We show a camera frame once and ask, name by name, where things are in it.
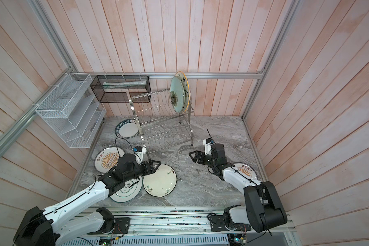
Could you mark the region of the cream floral plate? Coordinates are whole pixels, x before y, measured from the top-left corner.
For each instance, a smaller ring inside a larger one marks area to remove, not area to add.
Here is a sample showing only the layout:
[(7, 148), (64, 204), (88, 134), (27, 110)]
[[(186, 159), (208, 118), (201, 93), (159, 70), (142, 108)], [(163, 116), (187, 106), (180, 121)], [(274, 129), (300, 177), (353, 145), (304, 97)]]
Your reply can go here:
[(170, 194), (177, 183), (175, 170), (161, 164), (157, 171), (143, 178), (143, 187), (148, 194), (154, 197), (164, 197)]

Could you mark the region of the white plate green outline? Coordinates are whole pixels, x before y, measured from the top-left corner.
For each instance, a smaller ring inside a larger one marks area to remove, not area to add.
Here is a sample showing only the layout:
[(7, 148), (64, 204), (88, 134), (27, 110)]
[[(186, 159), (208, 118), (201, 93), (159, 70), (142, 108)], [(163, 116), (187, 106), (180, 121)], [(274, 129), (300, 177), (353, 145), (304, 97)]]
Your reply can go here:
[(125, 186), (110, 196), (110, 198), (117, 203), (126, 203), (134, 199), (142, 189), (142, 177), (129, 180)]

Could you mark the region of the mint green flower plate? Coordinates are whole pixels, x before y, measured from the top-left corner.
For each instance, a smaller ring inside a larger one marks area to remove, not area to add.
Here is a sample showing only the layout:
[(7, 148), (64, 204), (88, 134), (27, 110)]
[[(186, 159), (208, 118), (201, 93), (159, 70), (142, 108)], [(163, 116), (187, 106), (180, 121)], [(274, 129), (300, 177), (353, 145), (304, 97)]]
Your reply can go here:
[(170, 102), (175, 112), (180, 113), (184, 107), (185, 90), (180, 77), (175, 76), (170, 86)]

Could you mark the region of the star pattern orange rim plate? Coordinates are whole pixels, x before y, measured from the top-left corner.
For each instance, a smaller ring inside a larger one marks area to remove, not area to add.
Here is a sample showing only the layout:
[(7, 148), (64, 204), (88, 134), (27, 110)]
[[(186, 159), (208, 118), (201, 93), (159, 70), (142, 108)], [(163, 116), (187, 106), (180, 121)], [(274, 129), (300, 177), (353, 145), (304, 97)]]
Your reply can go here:
[(189, 86), (189, 82), (187, 80), (187, 77), (186, 75), (179, 71), (176, 73), (176, 76), (179, 77), (179, 80), (182, 82), (182, 85), (183, 85), (183, 88), (184, 88), (184, 97), (185, 97), (185, 101), (184, 101), (184, 105), (183, 105), (183, 108), (182, 108), (182, 112), (186, 112), (189, 108), (189, 105), (190, 105), (190, 86)]

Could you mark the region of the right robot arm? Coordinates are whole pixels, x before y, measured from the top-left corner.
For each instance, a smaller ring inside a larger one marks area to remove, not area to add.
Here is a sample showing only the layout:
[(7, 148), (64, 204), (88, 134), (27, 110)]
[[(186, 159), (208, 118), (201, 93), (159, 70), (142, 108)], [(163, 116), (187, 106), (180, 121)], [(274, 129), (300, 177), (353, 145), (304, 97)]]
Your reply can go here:
[(211, 174), (231, 184), (244, 195), (244, 206), (228, 207), (220, 217), (226, 229), (250, 226), (260, 233), (288, 222), (275, 186), (270, 181), (252, 179), (229, 163), (223, 144), (205, 143), (204, 152), (193, 151), (189, 156), (192, 162), (207, 166)]

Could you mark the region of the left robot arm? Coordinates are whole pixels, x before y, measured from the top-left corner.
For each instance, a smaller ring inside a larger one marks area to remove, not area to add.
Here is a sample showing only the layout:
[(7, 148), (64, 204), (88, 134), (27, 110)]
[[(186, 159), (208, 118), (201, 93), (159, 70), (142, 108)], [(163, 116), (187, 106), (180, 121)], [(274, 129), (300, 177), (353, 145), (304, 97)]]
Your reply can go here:
[(136, 154), (124, 154), (107, 173), (79, 193), (53, 206), (26, 212), (15, 236), (15, 246), (60, 246), (91, 232), (110, 234), (115, 219), (105, 208), (75, 219), (79, 213), (105, 200), (125, 187), (127, 181), (155, 173), (161, 162), (148, 160), (138, 163)]

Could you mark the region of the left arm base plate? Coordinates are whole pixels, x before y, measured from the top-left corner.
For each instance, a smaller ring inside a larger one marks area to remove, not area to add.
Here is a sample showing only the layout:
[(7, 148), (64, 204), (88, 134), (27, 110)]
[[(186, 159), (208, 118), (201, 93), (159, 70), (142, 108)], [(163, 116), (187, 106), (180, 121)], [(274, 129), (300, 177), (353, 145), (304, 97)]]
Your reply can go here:
[(127, 234), (129, 231), (130, 221), (130, 217), (116, 217), (114, 219), (108, 219), (107, 222), (105, 221), (103, 223), (99, 230), (87, 234)]

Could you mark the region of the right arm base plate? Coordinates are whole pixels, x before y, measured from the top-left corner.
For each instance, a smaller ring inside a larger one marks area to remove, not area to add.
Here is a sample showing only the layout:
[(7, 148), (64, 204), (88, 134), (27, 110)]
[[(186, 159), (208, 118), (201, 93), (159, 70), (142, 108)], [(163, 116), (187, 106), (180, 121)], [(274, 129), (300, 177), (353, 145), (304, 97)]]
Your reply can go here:
[(210, 213), (207, 215), (207, 219), (210, 222), (212, 232), (223, 232), (223, 231), (251, 231), (249, 224), (234, 223), (231, 221), (227, 214), (217, 215)]

